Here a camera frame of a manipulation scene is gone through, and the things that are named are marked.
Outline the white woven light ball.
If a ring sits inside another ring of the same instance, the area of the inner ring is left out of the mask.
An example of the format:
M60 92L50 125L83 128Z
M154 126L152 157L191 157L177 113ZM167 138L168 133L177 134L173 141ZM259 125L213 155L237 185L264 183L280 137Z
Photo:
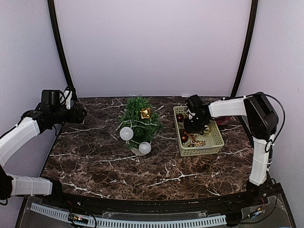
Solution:
M142 142L142 143L139 144L138 149L139 149L139 152L141 154L146 155L146 154L149 154L151 152L152 147L151 147L151 144L149 142Z
M120 130L120 138L124 141L129 141L133 138L133 130L131 127L123 127L121 130Z

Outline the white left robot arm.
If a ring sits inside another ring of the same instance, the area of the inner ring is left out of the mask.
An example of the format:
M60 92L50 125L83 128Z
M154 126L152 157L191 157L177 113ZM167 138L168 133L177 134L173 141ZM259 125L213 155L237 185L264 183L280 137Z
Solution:
M54 192L54 183L41 177L7 174L3 167L26 143L51 130L60 123L81 124L87 115L83 107L61 108L52 113L38 110L26 111L21 120L0 137L0 199L12 196L48 196Z

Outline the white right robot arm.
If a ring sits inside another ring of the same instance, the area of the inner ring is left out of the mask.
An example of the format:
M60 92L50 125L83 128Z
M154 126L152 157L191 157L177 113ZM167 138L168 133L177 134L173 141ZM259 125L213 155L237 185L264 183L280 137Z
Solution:
M267 181L267 174L273 161L273 145L279 131L279 117L270 103L272 96L263 92L235 98L222 98L204 104L198 95L185 101L188 119L184 128L189 133L199 133L212 119L242 116L247 120L247 130L253 142L253 160L246 184L245 203L253 204L261 194Z

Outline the small green christmas tree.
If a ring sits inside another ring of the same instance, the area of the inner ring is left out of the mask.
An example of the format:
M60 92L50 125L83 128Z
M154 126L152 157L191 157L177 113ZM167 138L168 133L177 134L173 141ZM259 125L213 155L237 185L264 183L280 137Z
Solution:
M140 111L143 108L151 108L152 116L150 119L141 119ZM123 127L131 127L133 130L133 138L125 141L127 147L138 156L145 156L139 152L139 144L148 142L152 145L152 140L158 133L162 124L158 110L152 107L149 99L142 96L131 97L127 101L126 109L121 117L121 123L118 127L121 130Z

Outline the gold gift box ornament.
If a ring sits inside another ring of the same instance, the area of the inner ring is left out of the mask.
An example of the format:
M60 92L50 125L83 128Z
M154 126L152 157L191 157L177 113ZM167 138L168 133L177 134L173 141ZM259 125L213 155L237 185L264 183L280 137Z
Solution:
M150 119L152 116L151 108L143 108L140 111L141 119Z

